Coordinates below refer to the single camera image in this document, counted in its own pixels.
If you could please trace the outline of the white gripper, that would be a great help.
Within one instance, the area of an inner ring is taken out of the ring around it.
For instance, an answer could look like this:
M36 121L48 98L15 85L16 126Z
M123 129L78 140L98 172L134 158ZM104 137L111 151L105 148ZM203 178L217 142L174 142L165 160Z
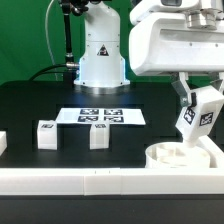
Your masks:
M132 71L138 76L176 72L171 84L182 107L190 105L187 72L215 72L211 85L224 93L224 21L216 25L216 30L189 29L184 14L150 14L129 35Z

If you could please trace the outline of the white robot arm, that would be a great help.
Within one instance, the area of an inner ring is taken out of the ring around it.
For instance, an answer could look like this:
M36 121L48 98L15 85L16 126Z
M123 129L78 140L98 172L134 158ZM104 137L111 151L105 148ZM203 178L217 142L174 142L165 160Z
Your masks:
M209 74L224 89L222 0L140 0L130 12L129 64L141 76ZM76 85L98 91L119 88L126 61L120 55L120 17L103 2L85 13L85 53Z

